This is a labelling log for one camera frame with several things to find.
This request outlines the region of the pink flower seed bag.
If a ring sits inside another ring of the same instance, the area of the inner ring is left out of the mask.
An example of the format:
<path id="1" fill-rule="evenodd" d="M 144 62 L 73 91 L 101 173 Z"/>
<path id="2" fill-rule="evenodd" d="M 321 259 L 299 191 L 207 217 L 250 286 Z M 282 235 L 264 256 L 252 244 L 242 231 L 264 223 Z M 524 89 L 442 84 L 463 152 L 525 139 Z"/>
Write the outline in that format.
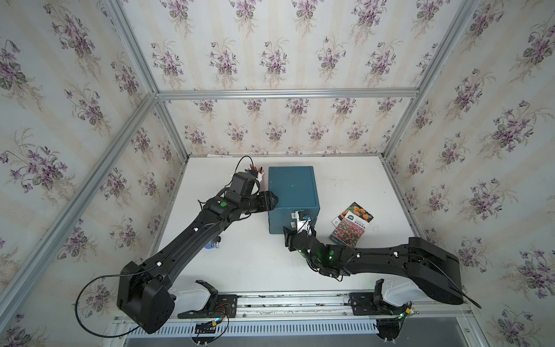
<path id="1" fill-rule="evenodd" d="M 366 231 L 366 224 L 359 221 L 344 218 L 335 227 L 330 239 L 337 244 L 347 247 L 356 247 L 358 241 Z"/>

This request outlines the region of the orange marigold seed bag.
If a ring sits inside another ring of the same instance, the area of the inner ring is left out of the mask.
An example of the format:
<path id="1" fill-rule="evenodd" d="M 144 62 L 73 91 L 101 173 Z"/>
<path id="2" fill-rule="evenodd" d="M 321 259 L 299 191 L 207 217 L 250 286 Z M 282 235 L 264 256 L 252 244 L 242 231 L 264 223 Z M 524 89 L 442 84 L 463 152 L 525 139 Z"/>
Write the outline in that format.
<path id="1" fill-rule="evenodd" d="M 374 216 L 370 212 L 362 208 L 357 202 L 353 202 L 338 217 L 332 220 L 332 224 L 337 226 L 349 213 L 367 223 L 370 223 L 374 219 Z"/>

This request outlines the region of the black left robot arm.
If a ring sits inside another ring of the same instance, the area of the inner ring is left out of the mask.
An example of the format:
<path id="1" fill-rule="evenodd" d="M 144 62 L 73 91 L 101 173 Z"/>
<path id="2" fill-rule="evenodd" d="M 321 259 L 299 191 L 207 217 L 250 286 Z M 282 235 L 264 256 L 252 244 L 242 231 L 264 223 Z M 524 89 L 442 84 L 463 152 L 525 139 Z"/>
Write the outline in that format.
<path id="1" fill-rule="evenodd" d="M 254 193 L 253 188 L 259 186 L 251 173 L 235 173 L 230 185 L 203 203 L 198 216 L 173 241 L 143 263 L 124 266 L 117 307 L 146 333 L 158 331 L 175 308 L 170 288 L 205 245 L 240 221 L 242 215 L 275 209 L 277 195 L 270 191 Z"/>

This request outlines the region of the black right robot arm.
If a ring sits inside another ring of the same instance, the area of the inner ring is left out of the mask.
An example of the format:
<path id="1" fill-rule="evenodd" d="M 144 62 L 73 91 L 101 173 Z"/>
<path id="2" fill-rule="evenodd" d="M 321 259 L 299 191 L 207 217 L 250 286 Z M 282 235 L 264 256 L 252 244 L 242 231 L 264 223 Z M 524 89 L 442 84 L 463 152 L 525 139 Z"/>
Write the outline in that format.
<path id="1" fill-rule="evenodd" d="M 411 237 L 406 244 L 385 248 L 353 248 L 323 244 L 313 231 L 283 229 L 285 246 L 303 255 L 322 276 L 342 279 L 360 273 L 407 278 L 430 299 L 450 305 L 463 303 L 460 263 L 452 253 L 425 239 Z"/>

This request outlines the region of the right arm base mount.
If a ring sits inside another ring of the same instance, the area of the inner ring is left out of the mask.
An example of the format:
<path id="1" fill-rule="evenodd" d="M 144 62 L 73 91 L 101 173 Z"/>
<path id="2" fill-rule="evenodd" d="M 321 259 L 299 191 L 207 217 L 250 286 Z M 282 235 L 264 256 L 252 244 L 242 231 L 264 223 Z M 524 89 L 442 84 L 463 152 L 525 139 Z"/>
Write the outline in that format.
<path id="1" fill-rule="evenodd" d="M 410 315 L 412 302 L 397 306 L 384 300 L 384 283 L 385 280 L 382 278 L 375 283 L 372 292 L 349 294 L 348 306 L 355 316 L 387 315 L 404 318 L 406 315 Z"/>

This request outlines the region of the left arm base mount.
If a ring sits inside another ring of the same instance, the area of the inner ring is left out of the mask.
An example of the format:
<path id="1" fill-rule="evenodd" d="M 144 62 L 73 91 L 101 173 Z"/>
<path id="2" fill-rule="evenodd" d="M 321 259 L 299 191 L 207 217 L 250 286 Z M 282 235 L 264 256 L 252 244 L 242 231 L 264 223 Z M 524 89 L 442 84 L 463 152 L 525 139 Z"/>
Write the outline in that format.
<path id="1" fill-rule="evenodd" d="M 216 318 L 222 308 L 229 317 L 236 316 L 238 295 L 222 294 L 204 280 L 178 289 L 175 297 L 173 315 L 179 319 Z"/>

